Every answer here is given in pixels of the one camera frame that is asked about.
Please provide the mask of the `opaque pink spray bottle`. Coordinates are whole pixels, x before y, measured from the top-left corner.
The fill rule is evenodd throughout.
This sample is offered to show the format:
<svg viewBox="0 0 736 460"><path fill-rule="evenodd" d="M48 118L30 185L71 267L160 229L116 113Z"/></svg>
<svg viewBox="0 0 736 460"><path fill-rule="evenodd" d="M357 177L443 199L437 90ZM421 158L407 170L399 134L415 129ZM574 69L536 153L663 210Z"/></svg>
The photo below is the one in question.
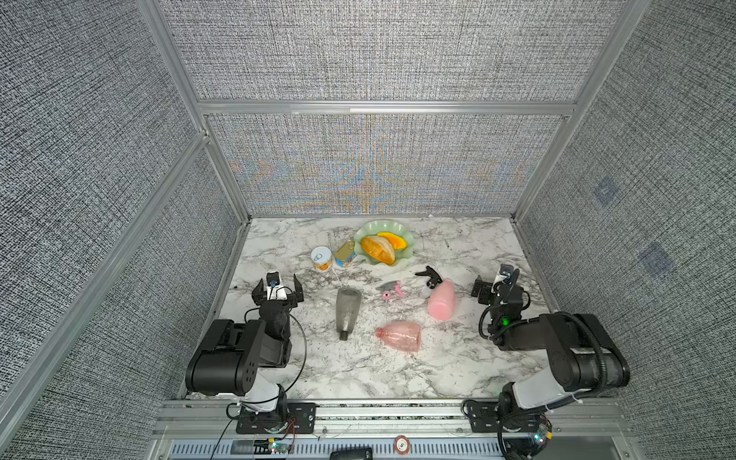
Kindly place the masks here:
<svg viewBox="0 0 736 460"><path fill-rule="evenodd" d="M454 316L456 304L454 283L452 280L444 280L431 291L427 313L438 321L448 321Z"/></svg>

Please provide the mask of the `black spray nozzle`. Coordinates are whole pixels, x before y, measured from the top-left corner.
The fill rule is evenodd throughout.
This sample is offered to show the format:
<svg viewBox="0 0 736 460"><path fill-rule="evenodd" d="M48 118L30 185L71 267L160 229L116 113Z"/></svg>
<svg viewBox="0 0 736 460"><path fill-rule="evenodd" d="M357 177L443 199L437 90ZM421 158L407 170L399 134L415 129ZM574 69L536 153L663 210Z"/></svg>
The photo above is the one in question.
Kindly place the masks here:
<svg viewBox="0 0 736 460"><path fill-rule="evenodd" d="M440 273L431 266L426 266L423 270L416 272L415 275L425 278L425 286L431 291L444 282Z"/></svg>

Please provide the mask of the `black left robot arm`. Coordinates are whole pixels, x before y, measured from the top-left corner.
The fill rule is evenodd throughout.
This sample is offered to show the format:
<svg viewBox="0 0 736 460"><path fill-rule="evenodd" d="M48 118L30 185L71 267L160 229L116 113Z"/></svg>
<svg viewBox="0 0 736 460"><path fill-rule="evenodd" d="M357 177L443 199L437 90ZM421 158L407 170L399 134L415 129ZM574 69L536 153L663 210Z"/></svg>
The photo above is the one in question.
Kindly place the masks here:
<svg viewBox="0 0 736 460"><path fill-rule="evenodd" d="M213 321L188 364L185 385L191 393L237 397L242 414L284 421L288 390L259 370L288 365L292 311L304 301L303 287L297 278L285 285L280 273L272 271L258 282L251 297L258 317L243 323Z"/></svg>

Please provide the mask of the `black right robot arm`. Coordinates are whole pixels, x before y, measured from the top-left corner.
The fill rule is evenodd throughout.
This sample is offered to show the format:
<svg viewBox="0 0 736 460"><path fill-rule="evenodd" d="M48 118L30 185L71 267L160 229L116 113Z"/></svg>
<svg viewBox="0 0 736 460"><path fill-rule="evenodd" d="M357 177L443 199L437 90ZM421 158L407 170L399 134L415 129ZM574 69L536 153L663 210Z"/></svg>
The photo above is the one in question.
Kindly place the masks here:
<svg viewBox="0 0 736 460"><path fill-rule="evenodd" d="M547 356L546 368L503 387L499 414L546 412L629 384L630 366L595 315L559 310L525 318L531 294L518 278L517 269L494 282L478 277L471 290L485 307L478 320L482 339L505 352L542 350Z"/></svg>

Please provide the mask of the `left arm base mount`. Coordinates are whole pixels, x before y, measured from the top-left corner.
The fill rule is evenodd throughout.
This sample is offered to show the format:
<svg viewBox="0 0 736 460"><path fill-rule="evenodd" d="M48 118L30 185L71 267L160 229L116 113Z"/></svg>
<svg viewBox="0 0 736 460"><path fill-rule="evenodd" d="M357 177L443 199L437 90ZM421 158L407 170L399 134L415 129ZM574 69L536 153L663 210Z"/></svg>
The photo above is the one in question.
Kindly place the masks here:
<svg viewBox="0 0 736 460"><path fill-rule="evenodd" d="M273 411L256 411L244 406L237 419L238 434L262 437L285 437L290 434L313 434L317 404L281 402Z"/></svg>

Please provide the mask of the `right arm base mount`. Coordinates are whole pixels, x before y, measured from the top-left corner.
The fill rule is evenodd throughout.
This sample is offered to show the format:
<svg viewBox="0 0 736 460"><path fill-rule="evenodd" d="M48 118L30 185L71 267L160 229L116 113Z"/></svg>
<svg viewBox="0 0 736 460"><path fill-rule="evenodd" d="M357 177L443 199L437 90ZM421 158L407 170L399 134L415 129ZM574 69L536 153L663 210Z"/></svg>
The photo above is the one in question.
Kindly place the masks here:
<svg viewBox="0 0 736 460"><path fill-rule="evenodd" d="M544 443L552 436L552 423L539 409L520 409L513 404L468 399L461 412L468 419L473 433L521 433L535 443Z"/></svg>

